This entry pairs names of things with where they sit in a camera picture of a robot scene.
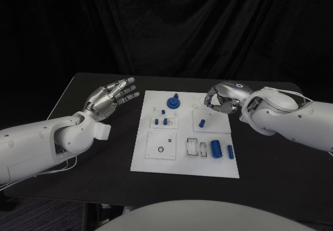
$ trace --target white round object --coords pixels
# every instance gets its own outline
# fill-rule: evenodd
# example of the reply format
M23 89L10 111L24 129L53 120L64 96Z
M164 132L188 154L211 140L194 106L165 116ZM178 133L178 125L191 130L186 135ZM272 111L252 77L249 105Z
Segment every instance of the white round object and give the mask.
M168 201L148 205L98 231L314 231L259 209L217 201Z

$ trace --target blue cylinder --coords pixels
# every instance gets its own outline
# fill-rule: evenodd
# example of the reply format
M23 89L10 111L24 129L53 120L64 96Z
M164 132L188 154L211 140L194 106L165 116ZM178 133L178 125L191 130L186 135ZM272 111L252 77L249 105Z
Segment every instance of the blue cylinder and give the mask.
M229 152L229 158L233 159L233 151L230 145L227 145L227 152Z
M222 157L220 142L211 141L210 146L211 146L213 158L220 158Z
M167 106L170 109L175 109L180 105L178 94L174 94L173 98L167 100Z
M200 124L198 124L198 127L203 128L204 122L206 122L206 121L201 119Z

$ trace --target white robotic arm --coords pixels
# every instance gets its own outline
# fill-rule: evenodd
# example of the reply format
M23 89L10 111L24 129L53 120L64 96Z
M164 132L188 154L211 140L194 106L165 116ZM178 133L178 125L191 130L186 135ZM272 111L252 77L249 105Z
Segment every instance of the white robotic arm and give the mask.
M309 102L297 104L281 92L295 94ZM214 94L220 105L210 104ZM204 105L223 113L233 113L242 107L240 121L262 135L278 132L291 141L333 151L333 104L312 102L297 92L268 87L253 92L246 85L224 81L207 92Z
M87 150L93 138L106 140L111 126L100 123L119 104L139 94L124 96L135 86L128 78L99 87L82 112L0 131L0 184L36 175Z

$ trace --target robotic hand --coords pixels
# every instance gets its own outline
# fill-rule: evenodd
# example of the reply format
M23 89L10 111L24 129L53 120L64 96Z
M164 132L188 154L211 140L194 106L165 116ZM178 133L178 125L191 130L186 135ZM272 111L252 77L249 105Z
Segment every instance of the robotic hand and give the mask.
M282 92L309 102L297 104ZM214 94L220 105L210 104ZM333 104L314 102L292 91L269 87L252 91L246 85L224 81L207 92L204 105L226 114L240 107L240 121L262 135L278 132L288 140L325 152L333 151Z
M0 184L33 176L85 152L93 142L106 140L111 126L100 121L119 104L139 93L125 94L134 78L100 86L89 95L82 112L0 131Z

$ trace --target black curtain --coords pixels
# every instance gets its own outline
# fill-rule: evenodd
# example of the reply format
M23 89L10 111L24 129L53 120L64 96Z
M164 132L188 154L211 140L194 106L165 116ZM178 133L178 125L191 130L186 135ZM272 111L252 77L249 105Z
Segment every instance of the black curtain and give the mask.
M333 102L331 11L324 0L0 3L0 129L46 118L76 72L289 81Z

